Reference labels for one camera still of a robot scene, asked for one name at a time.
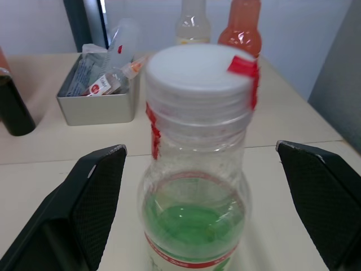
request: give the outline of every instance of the white bottle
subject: white bottle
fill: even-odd
[[[209,43],[210,23],[206,17],[206,0],[182,0],[182,13],[175,31],[177,45]]]

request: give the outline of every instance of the small bottle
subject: small bottle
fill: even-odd
[[[210,23],[206,17],[206,0],[182,0],[182,13],[175,31],[177,45],[209,43]]]
[[[120,69],[116,67],[110,69],[89,86],[83,93],[83,96],[126,93],[129,88],[129,80],[133,79],[140,72],[146,61],[147,57],[144,56]]]
[[[228,26],[219,36],[218,43],[244,50],[258,58],[262,47],[257,29],[260,10],[260,0],[232,0]]]
[[[35,123],[11,78],[0,67],[0,119],[13,136],[23,136],[35,129]]]

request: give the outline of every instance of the bottle label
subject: bottle label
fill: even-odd
[[[89,92],[92,96],[103,95],[106,91],[111,88],[107,78],[103,75],[101,78],[96,80],[94,84],[89,87]]]
[[[177,45],[184,45],[184,44],[193,44],[193,43],[209,43],[209,38],[195,38],[195,39],[189,39],[189,38],[180,38],[177,37]]]
[[[213,261],[188,263],[167,255],[153,244],[147,236],[146,238],[148,241],[150,271],[227,271],[237,248],[235,247],[224,256]]]

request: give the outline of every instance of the table surface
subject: table surface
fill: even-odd
[[[66,124],[55,96],[77,57],[78,54],[9,57],[14,81],[37,128],[16,138],[0,124],[0,164],[76,160],[92,150],[119,143],[127,145],[130,156],[151,153],[143,78],[132,122]],[[268,62],[260,58],[260,65],[259,104],[248,129],[246,147],[274,146],[279,139],[298,143],[342,139]]]
[[[310,144],[341,155],[359,174],[361,160],[343,142]],[[137,186],[151,156],[126,159],[115,220],[100,271],[146,270],[147,253],[137,214]],[[44,197],[75,160],[0,165],[0,258]],[[244,172],[253,212],[230,271],[327,271],[293,205],[275,147],[246,148]]]

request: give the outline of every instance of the orange juice bottle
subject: orange juice bottle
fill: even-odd
[[[257,29],[260,10],[261,0],[232,0],[228,26],[218,43],[242,49],[257,58],[262,47]]]

